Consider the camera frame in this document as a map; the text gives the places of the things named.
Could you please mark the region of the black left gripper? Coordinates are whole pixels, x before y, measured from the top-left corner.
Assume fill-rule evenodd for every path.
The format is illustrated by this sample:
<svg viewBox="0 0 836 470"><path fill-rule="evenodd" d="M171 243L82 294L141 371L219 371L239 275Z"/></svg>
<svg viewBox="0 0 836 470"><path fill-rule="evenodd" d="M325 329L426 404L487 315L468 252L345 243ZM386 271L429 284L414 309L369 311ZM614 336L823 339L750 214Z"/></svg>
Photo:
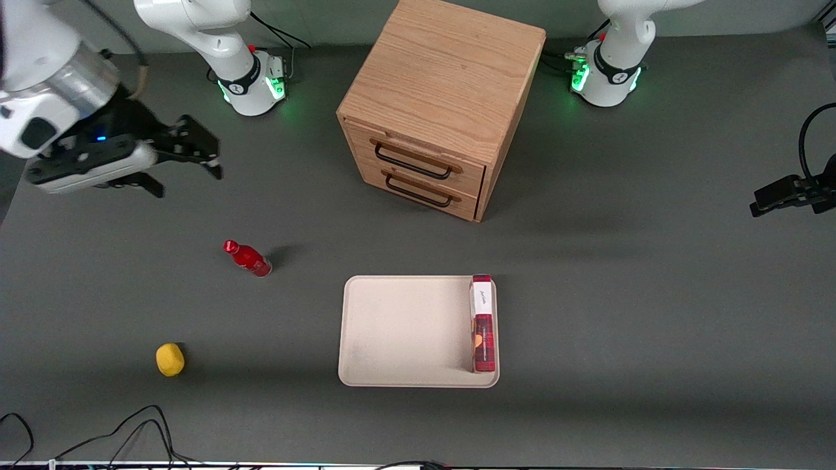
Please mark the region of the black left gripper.
<svg viewBox="0 0 836 470"><path fill-rule="evenodd" d="M798 175L788 175L771 182L754 192L754 202L750 205L750 214L761 217L774 210L789 206L808 206L812 204L814 214L822 214L835 208L835 160L831 155L821 174L816 176L821 189L821 200L814 204L817 191L809 185L807 179Z"/></svg>

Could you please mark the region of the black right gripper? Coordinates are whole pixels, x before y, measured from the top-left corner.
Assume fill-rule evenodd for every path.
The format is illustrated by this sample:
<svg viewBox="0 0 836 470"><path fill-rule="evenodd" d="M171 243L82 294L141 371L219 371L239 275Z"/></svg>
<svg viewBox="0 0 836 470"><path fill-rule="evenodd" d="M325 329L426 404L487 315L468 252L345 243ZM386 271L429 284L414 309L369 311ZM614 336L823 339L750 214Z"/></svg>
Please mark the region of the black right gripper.
<svg viewBox="0 0 836 470"><path fill-rule="evenodd" d="M223 178L220 140L215 134L190 115L180 116L170 127L163 124L146 105L129 98L121 84L104 107L78 120L56 140L55 152L119 153L120 143L133 146L134 142L149 143L159 155L159 163L194 163L214 179ZM165 197L165 186L145 172L97 184L98 189L125 187L141 188L155 198Z"/></svg>

